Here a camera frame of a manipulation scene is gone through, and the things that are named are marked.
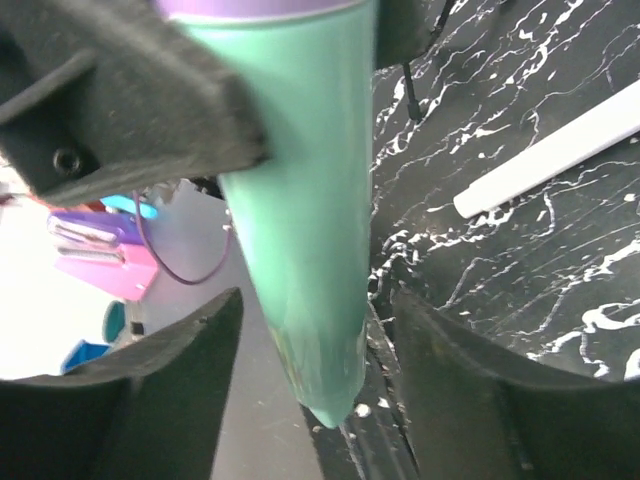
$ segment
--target tube tip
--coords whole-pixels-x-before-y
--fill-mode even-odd
[[[353,409],[353,404],[334,404],[328,408],[310,408],[309,410],[327,428],[336,428],[347,418]]]

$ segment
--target mint green tube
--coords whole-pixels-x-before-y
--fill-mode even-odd
[[[220,183],[293,392],[328,427],[365,375],[376,8],[173,18],[244,75],[261,111],[274,157]]]

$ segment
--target blue object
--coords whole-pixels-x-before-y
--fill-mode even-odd
[[[136,203],[133,198],[125,195],[111,195],[100,200],[105,207],[117,208],[124,212],[136,214]],[[156,218],[158,210],[147,203],[140,203],[140,215],[142,218]]]
[[[67,373],[78,365],[103,356],[107,353],[107,350],[109,350],[109,345],[89,343],[81,340],[62,363],[62,373]]]

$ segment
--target pink object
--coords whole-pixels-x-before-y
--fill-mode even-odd
[[[114,249],[58,247],[55,267],[79,280],[125,300],[140,300],[158,273],[158,264],[140,245],[121,244]]]

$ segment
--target white floor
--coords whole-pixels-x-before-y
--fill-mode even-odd
[[[60,373],[81,340],[102,342],[112,297],[53,268],[48,210],[0,207],[0,378]]]

